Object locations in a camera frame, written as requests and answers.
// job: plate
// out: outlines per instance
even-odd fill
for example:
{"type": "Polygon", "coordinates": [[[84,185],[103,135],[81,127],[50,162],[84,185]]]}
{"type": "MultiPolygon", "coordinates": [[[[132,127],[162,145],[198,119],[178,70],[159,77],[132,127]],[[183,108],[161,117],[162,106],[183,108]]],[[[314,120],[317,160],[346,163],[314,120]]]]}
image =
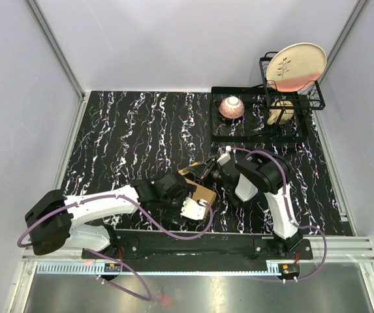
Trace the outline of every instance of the plate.
{"type": "Polygon", "coordinates": [[[272,58],[266,80],[272,88],[292,93],[314,83],[326,64],[327,56],[321,47],[308,42],[293,44],[272,58]]]}

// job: metal floor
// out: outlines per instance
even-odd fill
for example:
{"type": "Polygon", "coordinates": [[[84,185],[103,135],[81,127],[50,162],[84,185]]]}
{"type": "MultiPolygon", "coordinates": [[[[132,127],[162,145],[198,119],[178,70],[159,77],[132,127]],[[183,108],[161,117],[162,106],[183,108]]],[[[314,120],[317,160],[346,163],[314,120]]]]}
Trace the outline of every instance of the metal floor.
{"type": "MultiPolygon", "coordinates": [[[[302,264],[302,276],[314,269],[302,264]]],[[[35,275],[26,313],[69,312],[373,312],[360,269],[329,263],[298,284],[261,282],[234,276],[145,276],[154,300],[145,302],[92,276],[35,275]]],[[[146,294],[133,276],[114,282],[146,294]]]]}

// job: ruler scale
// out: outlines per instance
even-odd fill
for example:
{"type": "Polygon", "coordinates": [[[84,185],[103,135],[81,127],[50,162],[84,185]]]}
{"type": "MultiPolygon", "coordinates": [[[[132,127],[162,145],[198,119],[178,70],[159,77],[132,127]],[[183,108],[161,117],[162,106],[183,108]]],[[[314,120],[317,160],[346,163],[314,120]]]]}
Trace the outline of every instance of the ruler scale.
{"type": "MultiPolygon", "coordinates": [[[[144,271],[138,272],[144,276],[279,276],[277,263],[267,263],[266,271],[144,271]]],[[[37,264],[37,274],[60,274],[60,275],[133,275],[129,271],[120,273],[117,264],[94,262],[85,265],[84,262],[62,262],[62,261],[40,261],[37,264]]]]}

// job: pink bowl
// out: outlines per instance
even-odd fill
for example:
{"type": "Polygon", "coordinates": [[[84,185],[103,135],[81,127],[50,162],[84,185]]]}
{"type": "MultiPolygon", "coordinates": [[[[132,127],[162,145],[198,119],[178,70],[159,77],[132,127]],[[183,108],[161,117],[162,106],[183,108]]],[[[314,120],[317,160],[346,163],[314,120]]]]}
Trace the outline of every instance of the pink bowl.
{"type": "Polygon", "coordinates": [[[221,102],[219,111],[227,119],[238,119],[245,113],[245,106],[239,98],[228,97],[221,102]]]}

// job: black marble surface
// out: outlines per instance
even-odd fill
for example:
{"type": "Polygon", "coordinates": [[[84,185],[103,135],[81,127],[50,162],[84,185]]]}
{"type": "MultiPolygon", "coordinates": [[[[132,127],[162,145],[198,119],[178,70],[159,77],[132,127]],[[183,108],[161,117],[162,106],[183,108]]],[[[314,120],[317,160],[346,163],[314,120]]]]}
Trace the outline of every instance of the black marble surface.
{"type": "MultiPolygon", "coordinates": [[[[64,176],[64,194],[112,190],[134,179],[206,160],[214,151],[208,124],[209,106],[208,93],[91,92],[64,176]]],[[[263,147],[290,160],[292,203],[298,222],[319,226],[327,235],[344,235],[315,123],[309,128],[309,139],[304,143],[234,145],[248,149],[263,147]]],[[[210,231],[270,232],[272,218],[263,195],[243,207],[233,208],[223,188],[214,187],[217,199],[210,231]]],[[[104,222],[115,229],[156,229],[139,212],[111,216],[104,222]]],[[[178,226],[161,222],[171,230],[189,231],[201,230],[206,223],[178,226]]]]}

